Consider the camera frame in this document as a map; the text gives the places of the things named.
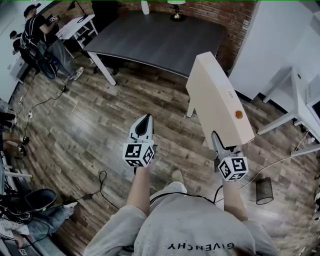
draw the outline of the brick wall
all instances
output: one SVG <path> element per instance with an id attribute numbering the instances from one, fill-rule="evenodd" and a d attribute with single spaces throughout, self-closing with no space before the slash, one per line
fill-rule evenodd
<path id="1" fill-rule="evenodd" d="M 118 2 L 121 5 L 119 8 L 120 13 L 141 10 L 140 1 Z M 53 15 L 60 15 L 62 24 L 67 23 L 73 18 L 80 17 L 81 10 L 77 4 L 75 4 L 75 9 L 65 13 L 70 3 L 69 1 L 62 1 L 47 11 L 45 15 L 51 13 Z M 87 14 L 93 13 L 90 1 L 79 1 L 78 3 L 80 3 Z M 148 3 L 150 11 L 174 13 L 174 10 L 171 8 L 172 5 L 166 1 L 149 1 Z M 179 7 L 186 16 L 221 24 L 226 28 L 226 36 L 218 50 L 217 60 L 222 68 L 227 71 L 232 67 L 236 59 L 255 6 L 255 1 L 187 1 Z"/>

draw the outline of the black cap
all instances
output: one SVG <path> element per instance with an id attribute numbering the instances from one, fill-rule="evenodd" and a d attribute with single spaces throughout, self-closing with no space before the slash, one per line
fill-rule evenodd
<path id="1" fill-rule="evenodd" d="M 10 38 L 14 37 L 16 34 L 17 34 L 17 31 L 13 30 L 13 31 L 10 33 Z"/>
<path id="2" fill-rule="evenodd" d="M 33 10 L 33 9 L 37 9 L 37 7 L 34 4 L 29 5 L 23 12 L 23 16 L 27 17 L 28 13 Z"/>

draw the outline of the desk lamp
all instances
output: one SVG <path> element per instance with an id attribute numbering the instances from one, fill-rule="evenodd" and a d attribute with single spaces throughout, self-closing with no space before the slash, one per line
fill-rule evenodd
<path id="1" fill-rule="evenodd" d="M 175 22 L 181 22 L 185 19 L 185 15 L 180 11 L 179 5 L 185 4 L 186 1 L 168 1 L 168 4 L 173 5 L 172 9 L 175 10 L 175 14 L 171 15 L 171 20 Z"/>
<path id="2" fill-rule="evenodd" d="M 82 22 L 86 17 L 88 17 L 88 14 L 85 13 L 84 9 L 82 9 L 82 7 L 81 7 L 81 5 L 78 3 L 78 1 L 72 1 L 72 3 L 69 5 L 67 11 L 70 11 L 70 10 L 76 8 L 75 3 L 78 4 L 78 6 L 79 6 L 80 9 L 81 9 L 82 15 L 83 15 L 83 17 L 77 21 L 77 23 L 80 23 L 80 22 Z"/>

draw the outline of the dark gray table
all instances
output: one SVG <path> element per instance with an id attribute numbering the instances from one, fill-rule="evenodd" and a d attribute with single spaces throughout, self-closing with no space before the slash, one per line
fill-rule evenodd
<path id="1" fill-rule="evenodd" d="M 221 25 L 194 17 L 172 21 L 169 13 L 144 15 L 142 11 L 130 11 L 108 25 L 84 50 L 112 85 L 116 82 L 97 54 L 147 64 L 188 78 L 197 55 L 217 54 L 225 30 Z"/>

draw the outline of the hand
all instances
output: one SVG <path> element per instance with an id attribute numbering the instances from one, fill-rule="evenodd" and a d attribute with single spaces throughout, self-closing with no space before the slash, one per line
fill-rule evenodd
<path id="1" fill-rule="evenodd" d="M 18 248 L 24 246 L 24 238 L 18 232 L 12 231 L 14 240 L 18 243 Z"/>

